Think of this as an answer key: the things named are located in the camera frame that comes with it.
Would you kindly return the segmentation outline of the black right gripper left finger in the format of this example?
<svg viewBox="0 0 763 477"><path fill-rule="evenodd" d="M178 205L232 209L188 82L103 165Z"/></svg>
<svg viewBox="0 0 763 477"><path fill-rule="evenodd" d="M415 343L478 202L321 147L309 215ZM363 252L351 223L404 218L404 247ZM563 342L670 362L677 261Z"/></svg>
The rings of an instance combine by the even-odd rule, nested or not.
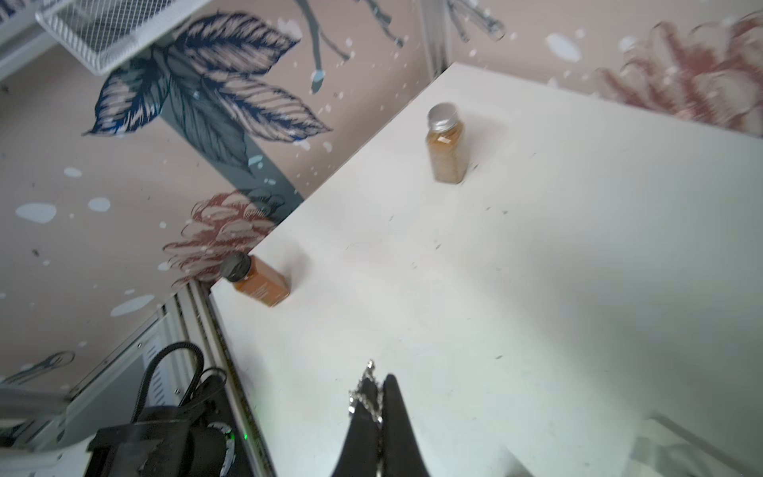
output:
<svg viewBox="0 0 763 477"><path fill-rule="evenodd" d="M334 477L374 477L380 460L382 412L379 387L363 377L351 393L351 419L344 445L332 475Z"/></svg>

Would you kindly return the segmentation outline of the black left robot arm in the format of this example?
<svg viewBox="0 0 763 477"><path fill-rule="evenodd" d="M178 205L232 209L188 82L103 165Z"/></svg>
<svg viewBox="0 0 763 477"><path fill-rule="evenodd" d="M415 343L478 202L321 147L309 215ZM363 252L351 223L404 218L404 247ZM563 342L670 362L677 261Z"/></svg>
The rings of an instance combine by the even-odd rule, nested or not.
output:
<svg viewBox="0 0 763 477"><path fill-rule="evenodd" d="M194 358L192 379L179 405L148 405L150 384L162 361L177 351ZM236 473L236 423L226 393L228 375L207 368L201 348L173 343L149 362L130 423L100 429L89 443L85 477L232 476Z"/></svg>

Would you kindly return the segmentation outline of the glass spice jar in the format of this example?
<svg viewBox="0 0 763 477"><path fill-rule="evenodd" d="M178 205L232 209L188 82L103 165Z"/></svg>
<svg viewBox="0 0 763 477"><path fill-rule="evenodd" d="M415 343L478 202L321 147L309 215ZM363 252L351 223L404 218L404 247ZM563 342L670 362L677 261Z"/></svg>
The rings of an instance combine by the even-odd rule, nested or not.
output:
<svg viewBox="0 0 763 477"><path fill-rule="evenodd" d="M468 166L465 124L456 105L439 103L427 113L425 138L433 177L437 182L459 184Z"/></svg>

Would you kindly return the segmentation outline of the white jewelry box lid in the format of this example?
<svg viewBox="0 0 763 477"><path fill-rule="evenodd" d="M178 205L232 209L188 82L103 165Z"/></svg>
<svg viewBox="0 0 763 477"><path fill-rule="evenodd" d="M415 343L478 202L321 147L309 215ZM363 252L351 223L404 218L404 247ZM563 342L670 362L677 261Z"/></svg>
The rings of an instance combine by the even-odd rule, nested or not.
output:
<svg viewBox="0 0 763 477"><path fill-rule="evenodd" d="M641 423L622 476L761 476L761 473L683 429L671 419L655 415Z"/></svg>

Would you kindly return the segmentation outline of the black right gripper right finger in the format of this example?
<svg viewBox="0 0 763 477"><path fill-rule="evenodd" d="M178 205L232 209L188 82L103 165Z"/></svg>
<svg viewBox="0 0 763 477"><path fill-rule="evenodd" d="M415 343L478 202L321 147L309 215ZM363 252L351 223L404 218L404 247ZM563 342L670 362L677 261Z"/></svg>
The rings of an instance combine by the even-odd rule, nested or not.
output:
<svg viewBox="0 0 763 477"><path fill-rule="evenodd" d="M403 393L395 375L383 383L381 424L381 475L385 477L429 477L417 444Z"/></svg>

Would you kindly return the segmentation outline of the brown jar black lid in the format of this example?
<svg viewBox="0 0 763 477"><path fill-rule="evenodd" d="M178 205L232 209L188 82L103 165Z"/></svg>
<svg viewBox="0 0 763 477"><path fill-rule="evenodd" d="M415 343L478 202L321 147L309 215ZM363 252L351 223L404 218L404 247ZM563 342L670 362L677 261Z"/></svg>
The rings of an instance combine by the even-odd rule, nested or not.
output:
<svg viewBox="0 0 763 477"><path fill-rule="evenodd" d="M290 296L287 279L268 264L243 252L232 252L220 267L221 276L238 292L274 307Z"/></svg>

